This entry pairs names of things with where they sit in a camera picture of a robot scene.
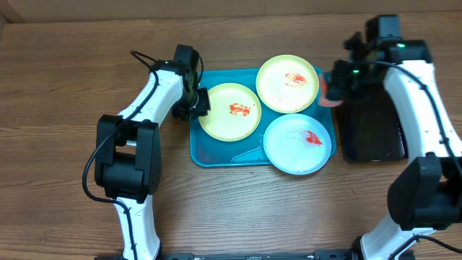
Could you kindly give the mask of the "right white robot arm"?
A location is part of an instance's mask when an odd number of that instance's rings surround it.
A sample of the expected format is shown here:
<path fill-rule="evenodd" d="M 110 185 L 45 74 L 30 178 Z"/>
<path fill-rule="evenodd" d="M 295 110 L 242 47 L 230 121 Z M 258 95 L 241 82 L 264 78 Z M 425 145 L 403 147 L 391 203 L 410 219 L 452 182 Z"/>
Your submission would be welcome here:
<path fill-rule="evenodd" d="M 359 240 L 363 259 L 397 259 L 416 242 L 461 222 L 461 139 L 441 100 L 423 40 L 346 40 L 350 60 L 327 79 L 329 100 L 361 100 L 382 87 L 406 140 L 409 163 L 391 184 L 388 213 Z"/>

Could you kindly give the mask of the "pink sponge black scourer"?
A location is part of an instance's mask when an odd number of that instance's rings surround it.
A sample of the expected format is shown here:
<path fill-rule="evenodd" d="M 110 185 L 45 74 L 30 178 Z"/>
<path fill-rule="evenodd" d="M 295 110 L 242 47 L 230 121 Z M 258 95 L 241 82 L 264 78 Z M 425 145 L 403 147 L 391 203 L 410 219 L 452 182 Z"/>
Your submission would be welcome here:
<path fill-rule="evenodd" d="M 318 75 L 318 81 L 319 81 L 320 91 L 321 91 L 318 104 L 320 106 L 328 107 L 328 108 L 340 106 L 343 103 L 342 100 L 329 100 L 326 97 L 326 94 L 328 92 L 328 85 L 324 79 L 323 74 Z"/>

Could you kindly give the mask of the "yellow plate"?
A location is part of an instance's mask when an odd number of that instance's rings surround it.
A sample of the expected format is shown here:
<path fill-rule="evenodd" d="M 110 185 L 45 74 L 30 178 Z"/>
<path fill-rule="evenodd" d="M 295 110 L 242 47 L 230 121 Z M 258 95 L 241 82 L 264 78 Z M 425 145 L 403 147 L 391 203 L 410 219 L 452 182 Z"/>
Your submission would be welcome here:
<path fill-rule="evenodd" d="M 318 74 L 294 55 L 270 58 L 258 70 L 256 91 L 261 101 L 279 113 L 298 113 L 313 104 L 319 92 Z"/>
<path fill-rule="evenodd" d="M 248 87 L 223 83 L 208 91 L 211 109 L 199 118 L 202 129 L 223 142 L 236 142 L 250 136 L 260 123 L 261 102 Z"/>

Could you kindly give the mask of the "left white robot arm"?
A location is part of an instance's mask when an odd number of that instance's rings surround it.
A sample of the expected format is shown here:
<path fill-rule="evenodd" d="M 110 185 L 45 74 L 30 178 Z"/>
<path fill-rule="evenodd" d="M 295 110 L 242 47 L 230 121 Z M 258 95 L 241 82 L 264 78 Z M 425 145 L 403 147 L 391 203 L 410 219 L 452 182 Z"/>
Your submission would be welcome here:
<path fill-rule="evenodd" d="M 102 187 L 103 203 L 112 204 L 121 224 L 124 248 L 118 259 L 157 259 L 160 239 L 154 227 L 153 195 L 162 175 L 160 127 L 167 114 L 184 121 L 205 116 L 209 96 L 199 87 L 200 59 L 157 61 L 132 104 L 118 115 L 103 115 L 97 123 L 95 151 L 82 176 L 88 192 L 90 166 Z"/>

